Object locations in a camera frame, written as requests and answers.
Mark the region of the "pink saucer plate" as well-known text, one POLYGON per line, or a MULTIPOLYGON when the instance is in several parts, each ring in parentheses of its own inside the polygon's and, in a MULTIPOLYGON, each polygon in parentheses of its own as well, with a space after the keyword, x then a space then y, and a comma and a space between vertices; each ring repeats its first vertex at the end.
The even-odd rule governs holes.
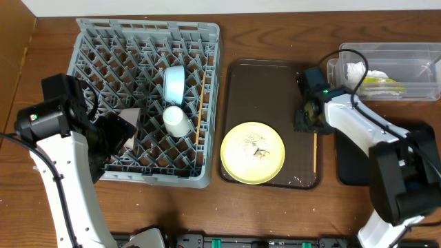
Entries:
POLYGON ((138 125, 140 115, 141 115, 140 108, 124 109, 119 114, 119 116, 121 118, 123 118, 125 121, 127 121, 128 123, 130 123, 131 125, 133 125, 135 127, 134 135, 131 138, 129 138, 124 144, 124 147, 126 149, 133 149, 134 148, 135 137, 136 137, 138 130, 139 130, 137 125, 138 125))

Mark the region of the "white napkin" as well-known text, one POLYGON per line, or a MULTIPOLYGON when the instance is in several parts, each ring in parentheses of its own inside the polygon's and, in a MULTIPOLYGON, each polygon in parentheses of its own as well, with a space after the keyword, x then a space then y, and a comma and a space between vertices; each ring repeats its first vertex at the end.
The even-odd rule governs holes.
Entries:
MULTIPOLYGON (((366 67, 363 62, 358 63, 348 63, 347 64, 347 85, 350 86, 352 89, 357 86, 360 79, 366 72, 366 67)), ((378 77, 378 78, 388 78, 387 74, 382 71, 378 70, 367 70, 366 77, 378 77)), ((376 96, 376 95, 385 95, 385 94, 365 94, 364 92, 360 91, 360 88, 358 88, 357 93, 361 96, 376 96)), ((392 95, 392 96, 400 96, 401 94, 386 94, 386 95, 392 95)))

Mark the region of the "orange snack wrapper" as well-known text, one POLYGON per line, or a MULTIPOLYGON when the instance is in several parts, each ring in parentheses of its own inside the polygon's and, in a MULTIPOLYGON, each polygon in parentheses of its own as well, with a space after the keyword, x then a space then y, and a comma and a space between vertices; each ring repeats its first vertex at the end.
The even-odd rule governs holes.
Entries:
POLYGON ((407 89, 393 79, 366 77, 360 86, 360 91, 365 94, 401 94, 407 89))

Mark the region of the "cream white cup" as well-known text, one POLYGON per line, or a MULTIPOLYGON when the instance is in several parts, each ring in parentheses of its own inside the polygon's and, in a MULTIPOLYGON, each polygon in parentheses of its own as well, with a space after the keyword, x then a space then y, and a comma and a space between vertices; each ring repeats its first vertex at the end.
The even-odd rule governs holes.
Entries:
POLYGON ((187 115, 180 107, 170 106, 163 112, 165 129, 173 137, 181 138, 190 132, 188 121, 187 115))

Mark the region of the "light blue bowl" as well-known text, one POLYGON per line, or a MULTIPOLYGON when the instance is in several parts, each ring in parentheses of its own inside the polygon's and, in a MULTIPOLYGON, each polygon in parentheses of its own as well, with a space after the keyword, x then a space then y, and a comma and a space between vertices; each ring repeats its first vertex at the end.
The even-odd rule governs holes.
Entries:
POLYGON ((164 99, 168 103, 181 105, 185 90, 185 68, 183 65, 169 67, 164 73, 164 99))

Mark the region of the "wooden chopstick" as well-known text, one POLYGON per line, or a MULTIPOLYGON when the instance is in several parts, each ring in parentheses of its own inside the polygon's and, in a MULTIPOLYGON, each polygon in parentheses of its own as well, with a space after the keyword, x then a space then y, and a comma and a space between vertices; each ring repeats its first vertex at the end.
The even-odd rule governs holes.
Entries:
POLYGON ((317 141, 318 141, 318 135, 314 133, 314 155, 313 155, 313 172, 316 174, 317 171, 317 141))
POLYGON ((201 130, 201 119, 203 114, 203 99, 205 95, 205 82, 206 82, 206 72, 203 74, 203 81, 201 86, 201 95, 200 95, 200 101, 199 101, 199 112, 198 112, 198 122, 197 122, 197 130, 196 130, 196 148, 199 143, 199 136, 200 136, 200 130, 201 130))

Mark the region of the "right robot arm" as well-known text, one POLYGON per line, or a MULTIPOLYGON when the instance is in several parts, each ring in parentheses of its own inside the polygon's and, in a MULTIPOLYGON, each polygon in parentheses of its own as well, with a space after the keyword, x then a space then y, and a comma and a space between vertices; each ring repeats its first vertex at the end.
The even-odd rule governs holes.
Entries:
POLYGON ((431 126, 406 130, 383 119, 345 88, 332 89, 320 68, 297 76, 303 104, 297 132, 343 133, 369 159, 374 208, 358 232, 361 247, 398 247, 440 207, 440 155, 431 126))

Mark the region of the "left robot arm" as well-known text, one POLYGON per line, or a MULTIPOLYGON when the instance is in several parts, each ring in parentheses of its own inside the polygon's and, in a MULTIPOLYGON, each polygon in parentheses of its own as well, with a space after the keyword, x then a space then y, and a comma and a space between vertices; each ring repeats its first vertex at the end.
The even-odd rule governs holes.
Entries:
POLYGON ((14 124, 43 180, 59 247, 116 247, 94 188, 104 164, 136 128, 111 112, 93 121, 74 76, 43 79, 44 101, 19 110, 14 124))

